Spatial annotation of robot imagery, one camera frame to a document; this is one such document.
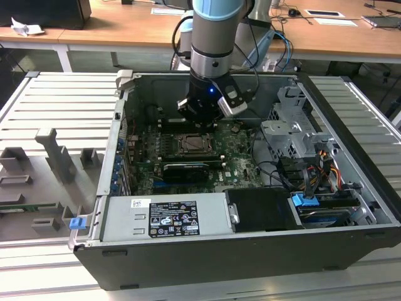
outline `floor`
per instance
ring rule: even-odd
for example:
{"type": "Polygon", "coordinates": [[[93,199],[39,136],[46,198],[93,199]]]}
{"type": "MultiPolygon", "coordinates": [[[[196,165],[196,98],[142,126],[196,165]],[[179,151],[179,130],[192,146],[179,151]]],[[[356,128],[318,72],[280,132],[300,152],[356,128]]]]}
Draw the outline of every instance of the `floor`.
{"type": "MultiPolygon", "coordinates": [[[[18,67],[10,72],[11,65],[14,66],[13,57],[19,61],[24,70],[31,71],[57,71],[61,72],[60,61],[54,51],[48,50],[13,50],[11,53],[4,53],[0,61],[0,103],[7,101],[15,87],[23,78],[23,73],[18,67]]],[[[76,72],[117,72],[119,69],[133,69],[135,71],[158,71],[168,70],[172,51],[166,50],[162,55],[138,54],[138,53],[118,53],[120,67],[112,65],[112,58],[109,53],[72,51],[70,53],[71,65],[76,72]]],[[[292,65],[301,66],[301,70],[310,75],[325,75],[328,61],[292,61],[292,65]]],[[[333,75],[350,76],[358,66],[354,63],[339,63],[333,75]]],[[[399,65],[363,64],[359,68],[357,75],[352,77],[359,89],[375,104],[378,105],[386,94],[387,90],[393,85],[397,77],[401,75],[399,65]],[[388,78],[383,73],[390,72],[388,78]]],[[[380,106],[386,112],[389,105],[401,96],[401,80],[387,95],[380,106]]]]}

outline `paper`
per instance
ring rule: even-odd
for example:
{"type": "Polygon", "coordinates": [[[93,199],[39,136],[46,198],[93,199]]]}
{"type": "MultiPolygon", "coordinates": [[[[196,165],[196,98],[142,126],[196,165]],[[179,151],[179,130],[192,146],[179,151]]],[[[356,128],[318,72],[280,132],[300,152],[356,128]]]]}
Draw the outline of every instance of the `paper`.
{"type": "Polygon", "coordinates": [[[358,26],[350,20],[325,19],[325,18],[313,18],[313,19],[321,25],[358,26]]]}
{"type": "Polygon", "coordinates": [[[132,199],[131,208],[149,208],[152,199],[132,199]]]}
{"type": "Polygon", "coordinates": [[[185,11],[182,9],[152,8],[150,13],[167,15],[167,16],[181,16],[185,13],[185,11]]]}
{"type": "Polygon", "coordinates": [[[11,21],[13,22],[11,28],[21,36],[44,33],[44,31],[41,29],[39,25],[26,25],[18,21],[15,21],[14,18],[11,18],[11,21]]]}

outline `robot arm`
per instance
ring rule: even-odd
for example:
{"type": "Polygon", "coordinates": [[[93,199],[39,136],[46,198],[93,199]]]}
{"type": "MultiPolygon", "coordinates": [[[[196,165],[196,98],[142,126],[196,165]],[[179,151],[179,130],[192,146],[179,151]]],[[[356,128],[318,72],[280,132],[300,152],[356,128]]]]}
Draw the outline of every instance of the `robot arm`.
{"type": "Polygon", "coordinates": [[[192,0],[194,8],[190,83],[179,112],[201,125],[247,109],[252,92],[240,91],[230,76],[237,27],[254,0],[192,0]]]}

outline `power supply label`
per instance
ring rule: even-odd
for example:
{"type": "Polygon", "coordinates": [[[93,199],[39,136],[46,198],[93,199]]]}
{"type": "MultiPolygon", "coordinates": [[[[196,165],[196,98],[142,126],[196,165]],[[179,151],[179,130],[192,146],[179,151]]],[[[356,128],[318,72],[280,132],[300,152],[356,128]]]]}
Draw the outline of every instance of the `power supply label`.
{"type": "Polygon", "coordinates": [[[199,235],[196,201],[150,203],[149,236],[151,238],[199,235]]]}

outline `sticker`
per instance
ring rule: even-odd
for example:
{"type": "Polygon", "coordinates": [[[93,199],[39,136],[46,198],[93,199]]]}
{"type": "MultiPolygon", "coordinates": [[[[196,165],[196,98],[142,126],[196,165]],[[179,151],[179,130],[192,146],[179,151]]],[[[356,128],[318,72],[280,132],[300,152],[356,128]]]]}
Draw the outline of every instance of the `sticker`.
{"type": "Polygon", "coordinates": [[[174,237],[199,235],[196,201],[148,203],[149,236],[174,237]]]}
{"type": "Polygon", "coordinates": [[[25,212],[24,209],[3,209],[0,210],[0,213],[17,213],[17,212],[25,212]]]}
{"type": "Polygon", "coordinates": [[[149,208],[152,199],[132,199],[131,208],[149,208]]]}

